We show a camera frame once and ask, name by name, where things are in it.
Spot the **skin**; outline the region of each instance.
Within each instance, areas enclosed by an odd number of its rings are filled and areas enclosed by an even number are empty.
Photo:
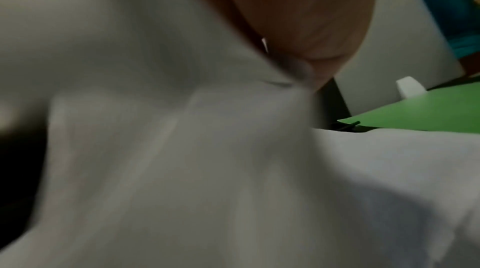
[[[263,50],[308,62],[320,88],[360,46],[375,0],[206,0]]]

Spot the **green tabletop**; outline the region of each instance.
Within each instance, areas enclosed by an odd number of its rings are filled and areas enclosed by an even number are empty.
[[[375,128],[480,134],[480,82],[429,91],[339,122]]]

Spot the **green table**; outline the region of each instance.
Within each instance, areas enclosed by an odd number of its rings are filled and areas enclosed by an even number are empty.
[[[375,128],[480,134],[480,82],[431,90],[339,120]]]

